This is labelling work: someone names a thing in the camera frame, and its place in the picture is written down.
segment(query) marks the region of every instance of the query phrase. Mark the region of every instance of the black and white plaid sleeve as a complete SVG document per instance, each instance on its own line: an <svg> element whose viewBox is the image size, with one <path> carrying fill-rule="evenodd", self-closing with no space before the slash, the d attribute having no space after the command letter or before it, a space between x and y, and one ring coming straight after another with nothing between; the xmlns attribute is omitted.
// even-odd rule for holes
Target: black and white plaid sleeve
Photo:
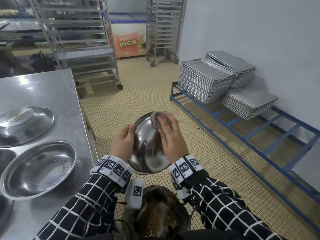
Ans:
<svg viewBox="0 0 320 240"><path fill-rule="evenodd" d="M176 183L190 190L188 201L200 209L201 220L205 228L233 230L248 239L285 239L252 214L241 196L230 187L210 177L201 178L199 175L203 175L202 172L205 170L203 168L195 170L194 166L198 167L199 163L194 156L183 157L177 162L170 167L170 171L173 172L172 177Z"/></svg>
<svg viewBox="0 0 320 240"><path fill-rule="evenodd" d="M81 190L46 223L34 240L74 240L111 232L117 202L114 194L130 180L132 169L128 166L118 157L103 156Z"/></svg>

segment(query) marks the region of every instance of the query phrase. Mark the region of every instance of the beige tile floor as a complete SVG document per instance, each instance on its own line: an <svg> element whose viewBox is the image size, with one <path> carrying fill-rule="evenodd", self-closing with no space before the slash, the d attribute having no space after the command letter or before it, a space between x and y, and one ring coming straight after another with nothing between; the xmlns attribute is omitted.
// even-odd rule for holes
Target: beige tile floor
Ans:
<svg viewBox="0 0 320 240"><path fill-rule="evenodd" d="M246 166L175 102L169 100L171 83L177 81L179 77L179 65L164 60L155 68L151 68L145 57L138 57L120 60L118 67L124 86L123 90L120 91L115 86L95 87L94 94L81 99L83 108L97 135L95 143L99 157L110 152L114 134L123 124L134 123L140 116L150 111L170 111L180 122L181 131L190 153L198 158L211 177L223 181L236 190L245 199L254 214L284 237L318 239L311 228ZM183 96L179 100L263 177L290 198L300 210L320 225L318 205L192 101ZM221 104L214 104L210 106L210 109L215 111L221 107ZM224 121L231 121L234 118L235 115L232 112L221 115ZM260 124L261 121L258 119L252 119L240 121L233 127L238 133L245 134ZM266 129L250 138L249 141L262 150L279 135L273 129ZM270 157L281 165L298 149L295 143L287 139ZM152 175L134 175L134 177L143 178L146 186L158 184L174 190L167 170ZM119 194L119 200L124 200L124 196ZM118 205L115 217L120 218L122 211L122 205ZM193 216L192 228L202 228L197 214Z"/></svg>

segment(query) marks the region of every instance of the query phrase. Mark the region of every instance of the white wall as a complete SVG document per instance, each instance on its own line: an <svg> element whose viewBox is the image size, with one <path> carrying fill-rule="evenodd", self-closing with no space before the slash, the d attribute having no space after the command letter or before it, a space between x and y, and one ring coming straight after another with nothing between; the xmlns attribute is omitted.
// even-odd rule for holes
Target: white wall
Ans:
<svg viewBox="0 0 320 240"><path fill-rule="evenodd" d="M320 0L188 0L179 58L224 50L247 60L258 75L250 86L276 94L278 108L320 129L319 10Z"/></svg>
<svg viewBox="0 0 320 240"><path fill-rule="evenodd" d="M146 0L108 0L109 12L146 12Z"/></svg>

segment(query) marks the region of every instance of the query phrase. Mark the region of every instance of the left hand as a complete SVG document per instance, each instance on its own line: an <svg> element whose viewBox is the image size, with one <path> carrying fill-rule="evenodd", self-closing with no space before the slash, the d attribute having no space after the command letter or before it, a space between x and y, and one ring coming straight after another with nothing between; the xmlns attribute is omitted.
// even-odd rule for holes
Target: left hand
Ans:
<svg viewBox="0 0 320 240"><path fill-rule="evenodd" d="M134 148L134 124L124 125L114 136L110 155L129 161Z"/></svg>

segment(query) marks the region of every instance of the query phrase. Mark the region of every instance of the rack wheel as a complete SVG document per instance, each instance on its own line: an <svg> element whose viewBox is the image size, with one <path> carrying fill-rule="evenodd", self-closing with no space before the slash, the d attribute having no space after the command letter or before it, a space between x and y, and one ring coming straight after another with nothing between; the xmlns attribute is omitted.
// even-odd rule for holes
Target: rack wheel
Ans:
<svg viewBox="0 0 320 240"><path fill-rule="evenodd" d="M119 90L122 90L122 89L123 89L122 84L118 84L118 85L116 85L116 86L117 86L117 88L118 88Z"/></svg>
<svg viewBox="0 0 320 240"><path fill-rule="evenodd" d="M154 60L153 62L150 63L151 67L155 67L156 66L156 61Z"/></svg>

